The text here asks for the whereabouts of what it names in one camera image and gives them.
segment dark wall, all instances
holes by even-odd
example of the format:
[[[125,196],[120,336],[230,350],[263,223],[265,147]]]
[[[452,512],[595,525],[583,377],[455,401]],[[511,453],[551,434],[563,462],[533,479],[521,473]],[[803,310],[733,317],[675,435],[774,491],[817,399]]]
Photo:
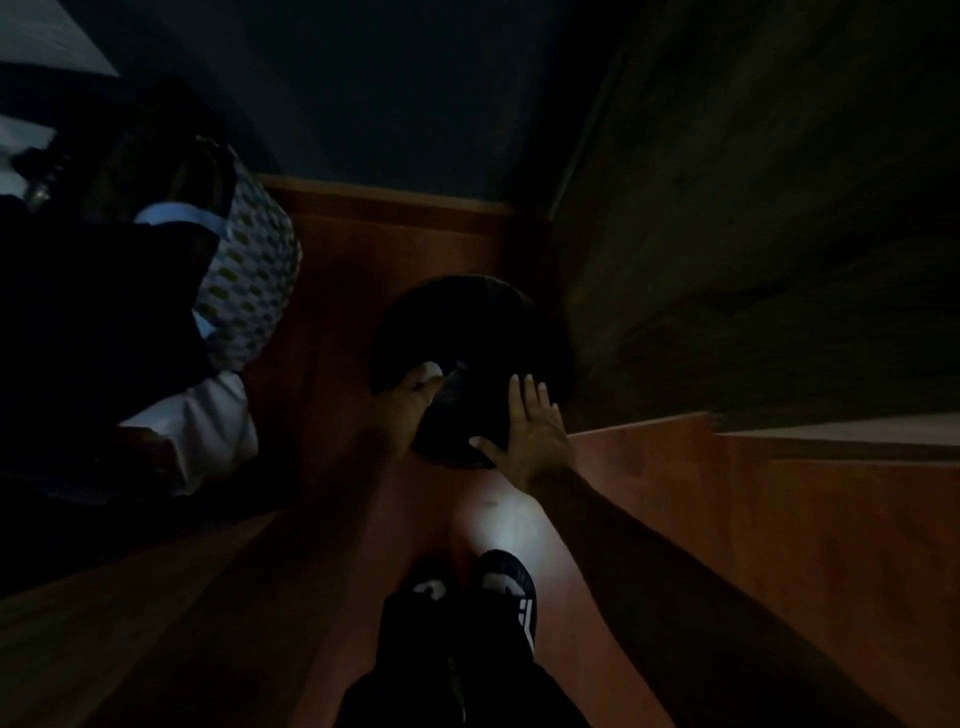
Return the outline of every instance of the dark wall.
[[[549,207],[623,26],[607,0],[61,0],[177,73],[259,171]]]
[[[554,219],[570,422],[960,409],[958,14],[646,5]]]

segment fingers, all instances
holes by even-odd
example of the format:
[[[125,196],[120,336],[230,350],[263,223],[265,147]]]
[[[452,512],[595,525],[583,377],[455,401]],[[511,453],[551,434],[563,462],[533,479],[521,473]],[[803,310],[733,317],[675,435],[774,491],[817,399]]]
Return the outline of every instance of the fingers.
[[[436,376],[443,378],[444,370],[442,370],[436,362],[424,361],[418,367],[414,367],[404,375],[403,380],[400,382],[400,389],[413,392],[418,388],[419,384],[423,384],[428,379]]]
[[[550,422],[560,428],[560,431],[566,435],[566,429],[564,428],[564,416],[560,413],[560,406],[554,402],[550,405],[550,411],[548,413]]]
[[[550,393],[547,392],[545,381],[537,385],[537,400],[540,402],[540,409],[543,410],[543,414],[548,414],[547,410],[550,409]]]
[[[530,422],[542,419],[540,400],[537,399],[537,383],[534,381],[533,375],[527,375],[523,379],[523,401],[527,405],[527,417]]]
[[[527,412],[523,408],[523,399],[520,397],[520,377],[513,375],[510,377],[510,390],[507,395],[507,402],[510,405],[510,424],[511,426],[521,425],[527,421]]]
[[[507,457],[502,449],[498,448],[490,440],[485,440],[482,437],[471,437],[470,444],[483,452],[497,468],[500,467],[500,464]]]
[[[430,402],[437,396],[437,393],[444,388],[444,384],[446,384],[446,380],[442,376],[434,376],[432,379],[427,379],[423,383],[423,386],[414,393],[424,400],[424,409],[430,405]]]

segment leg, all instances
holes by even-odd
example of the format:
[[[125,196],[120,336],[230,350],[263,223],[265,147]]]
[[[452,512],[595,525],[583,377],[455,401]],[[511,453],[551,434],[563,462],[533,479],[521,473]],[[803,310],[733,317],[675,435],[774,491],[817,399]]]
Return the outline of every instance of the leg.
[[[420,560],[387,597],[376,665],[344,694],[337,728],[461,725],[451,683],[449,610],[456,581],[436,558]]]
[[[463,600],[456,662],[472,726],[587,727],[556,681],[534,663],[537,592],[505,551],[477,561]]]

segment shoe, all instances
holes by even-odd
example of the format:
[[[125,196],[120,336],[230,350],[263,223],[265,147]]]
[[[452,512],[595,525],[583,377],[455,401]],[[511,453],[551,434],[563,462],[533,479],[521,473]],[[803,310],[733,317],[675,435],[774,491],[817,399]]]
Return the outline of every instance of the shoe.
[[[537,590],[533,577],[520,560],[507,551],[487,551],[473,566],[470,587],[513,598],[516,618],[533,654],[537,638]]]
[[[449,554],[436,550],[421,556],[403,577],[399,590],[448,601],[457,591],[457,573]]]

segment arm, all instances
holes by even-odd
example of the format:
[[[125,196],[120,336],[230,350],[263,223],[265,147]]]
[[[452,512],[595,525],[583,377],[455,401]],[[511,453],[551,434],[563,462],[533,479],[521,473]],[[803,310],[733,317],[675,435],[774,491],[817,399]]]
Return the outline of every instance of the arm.
[[[87,728],[286,725],[337,617],[384,470],[443,386],[423,383],[433,371],[424,365],[376,398],[321,482],[224,569]]]
[[[510,385],[507,452],[471,440],[540,502],[604,621],[675,724],[900,723],[785,622],[577,474],[560,410]]]

